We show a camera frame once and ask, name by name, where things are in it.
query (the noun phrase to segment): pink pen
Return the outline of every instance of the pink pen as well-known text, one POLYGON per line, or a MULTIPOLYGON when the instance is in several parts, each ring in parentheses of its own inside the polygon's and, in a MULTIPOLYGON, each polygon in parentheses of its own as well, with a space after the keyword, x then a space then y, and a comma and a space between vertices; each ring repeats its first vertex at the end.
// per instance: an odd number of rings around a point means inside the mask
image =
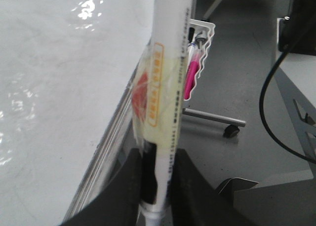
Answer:
POLYGON ((201 57, 201 50, 198 49, 196 53, 193 55, 192 60, 190 62, 188 72, 187 72, 187 78, 186 83, 184 86, 184 99, 187 100, 190 97, 190 92, 195 84, 195 75, 198 72, 199 69, 199 59, 201 57))

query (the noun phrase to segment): black cable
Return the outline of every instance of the black cable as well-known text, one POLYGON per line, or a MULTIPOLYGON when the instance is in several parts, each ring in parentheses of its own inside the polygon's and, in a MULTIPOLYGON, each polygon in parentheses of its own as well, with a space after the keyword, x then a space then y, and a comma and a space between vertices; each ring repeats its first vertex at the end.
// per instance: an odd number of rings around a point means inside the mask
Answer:
POLYGON ((300 29, 300 31, 294 36, 293 40, 291 41, 291 43, 289 44, 289 46, 285 49, 285 51, 279 56, 278 60, 275 62, 275 64, 272 66, 271 71, 269 72, 263 86, 261 89, 261 93, 260 93, 260 99, 259 99, 259 113, 260 113, 260 118, 262 121, 262 124, 265 128, 265 130, 267 131, 267 133, 271 136, 271 138, 278 143, 283 149, 285 149, 286 151, 290 152, 291 154, 304 159, 310 163, 316 164, 316 161, 314 159, 308 158, 294 150, 292 150, 291 148, 289 148, 288 146, 286 146, 282 141, 280 141, 272 132, 272 130, 270 129, 270 127, 267 124, 266 121, 266 117, 265 117, 265 113, 264 113, 264 99, 265 99, 265 95, 267 92, 267 88, 269 86, 269 83, 272 79, 272 77, 274 76, 274 74, 276 73, 277 69, 279 68, 280 64, 282 63, 282 61, 286 58, 286 56, 291 52, 291 50, 295 47, 295 45, 301 40, 301 38, 316 24, 316 13, 310 18, 310 20, 302 27, 302 29, 300 29))

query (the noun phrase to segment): gray floor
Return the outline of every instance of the gray floor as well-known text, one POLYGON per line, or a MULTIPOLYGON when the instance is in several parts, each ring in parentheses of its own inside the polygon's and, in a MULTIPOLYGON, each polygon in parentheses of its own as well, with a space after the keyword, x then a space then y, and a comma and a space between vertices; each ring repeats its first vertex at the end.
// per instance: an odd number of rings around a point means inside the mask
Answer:
MULTIPOLYGON (((200 19, 214 0, 198 0, 200 19)), ((247 121, 237 137, 222 137, 225 124, 183 116, 179 148, 216 188, 223 180, 254 181, 279 173, 309 169, 308 164, 279 147, 259 117, 261 86, 271 68, 276 18, 286 15, 289 0, 223 0, 210 21, 215 37, 206 68, 198 80, 191 109, 247 121)), ((266 115, 276 135, 302 152, 279 90, 273 81, 266 97, 266 115)), ((172 225, 170 215, 163 225, 172 225)))

